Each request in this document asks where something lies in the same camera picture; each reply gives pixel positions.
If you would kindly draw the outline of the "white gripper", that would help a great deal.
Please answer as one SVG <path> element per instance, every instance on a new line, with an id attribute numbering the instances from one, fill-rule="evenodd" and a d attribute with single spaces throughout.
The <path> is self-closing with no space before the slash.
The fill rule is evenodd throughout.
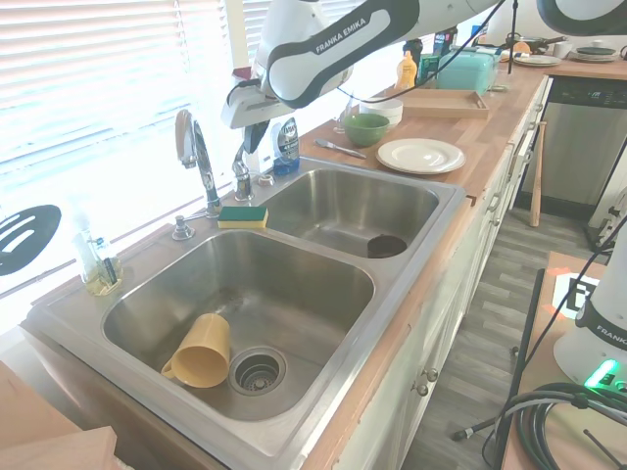
<path id="1" fill-rule="evenodd" d="M 222 122 L 231 129 L 245 127 L 243 148 L 254 154 L 262 142 L 269 121 L 290 114 L 290 108 L 262 90 L 260 79 L 239 81 L 227 94 Z"/>

